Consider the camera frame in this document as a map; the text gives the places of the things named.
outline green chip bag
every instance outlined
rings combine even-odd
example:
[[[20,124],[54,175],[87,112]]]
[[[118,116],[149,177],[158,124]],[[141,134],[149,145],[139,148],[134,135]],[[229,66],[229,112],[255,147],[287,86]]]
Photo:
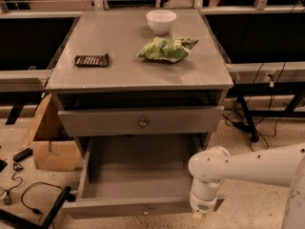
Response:
[[[196,45],[198,39],[190,37],[155,37],[137,54],[151,60],[167,60],[177,62],[189,55],[190,50]]]

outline beige floor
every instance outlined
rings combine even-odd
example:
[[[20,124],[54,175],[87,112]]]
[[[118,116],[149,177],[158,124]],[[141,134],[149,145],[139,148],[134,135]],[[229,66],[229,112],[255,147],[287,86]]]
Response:
[[[25,112],[23,116],[18,118],[14,125],[5,125],[6,115],[9,110],[10,108],[2,108],[0,118],[0,159],[6,160],[9,164],[0,173],[0,186],[4,189],[9,189],[18,183],[17,181],[11,180],[11,176],[13,175],[12,156],[17,151],[20,140],[31,122],[31,117]],[[275,121],[276,119],[266,119],[257,126],[257,130],[263,135],[272,135],[274,133]],[[267,137],[269,148],[305,143],[304,122],[304,119],[280,120],[276,126],[276,137]],[[210,141],[210,147],[214,145],[224,146],[232,155],[250,152],[249,144],[248,135],[241,133],[234,127],[227,126],[224,120],[221,121]],[[263,139],[260,138],[260,141],[253,145],[253,148],[255,150],[264,149],[265,142]],[[21,163],[24,166],[24,170],[17,175],[24,181],[20,187],[11,191],[11,205],[5,205],[3,200],[0,200],[0,207],[15,215],[38,223],[39,216],[36,216],[23,206],[20,201],[23,191],[38,181],[48,182],[61,187],[70,185],[76,191],[81,171],[48,172],[36,170],[32,157],[28,157]],[[188,213],[106,219],[72,219],[65,211],[61,210],[54,221],[54,228],[281,228],[286,199],[289,194],[288,188],[239,180],[225,180],[219,194],[225,197],[225,201],[219,210],[208,215],[207,221],[201,225],[193,224],[192,216]],[[29,207],[35,207],[41,210],[45,217],[57,195],[57,189],[37,186],[25,196],[25,202]],[[9,227],[0,223],[0,228]]]

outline cardboard box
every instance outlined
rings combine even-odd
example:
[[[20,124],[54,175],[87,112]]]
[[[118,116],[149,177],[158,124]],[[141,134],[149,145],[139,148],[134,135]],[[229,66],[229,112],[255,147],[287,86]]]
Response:
[[[57,113],[58,108],[48,94],[39,104],[21,141],[21,149],[32,148],[36,169],[71,171],[81,166],[78,147],[75,141],[68,140]]]

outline empty drawer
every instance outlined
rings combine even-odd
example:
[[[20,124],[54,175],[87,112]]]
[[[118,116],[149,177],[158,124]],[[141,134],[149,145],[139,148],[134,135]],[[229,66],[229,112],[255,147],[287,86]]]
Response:
[[[76,219],[191,212],[188,162],[199,143],[191,134],[92,137],[77,200],[64,209]]]
[[[221,106],[60,111],[70,136],[210,133]]]

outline dresser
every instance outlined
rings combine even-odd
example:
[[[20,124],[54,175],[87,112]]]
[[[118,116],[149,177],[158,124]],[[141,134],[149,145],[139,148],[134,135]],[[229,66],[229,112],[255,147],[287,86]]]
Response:
[[[197,10],[177,14],[159,37],[199,38],[173,64],[137,53],[156,35],[147,10],[84,12],[46,90],[84,157],[74,218],[191,212],[189,158],[216,131],[233,82]],[[108,53],[107,68],[78,68],[76,55]]]

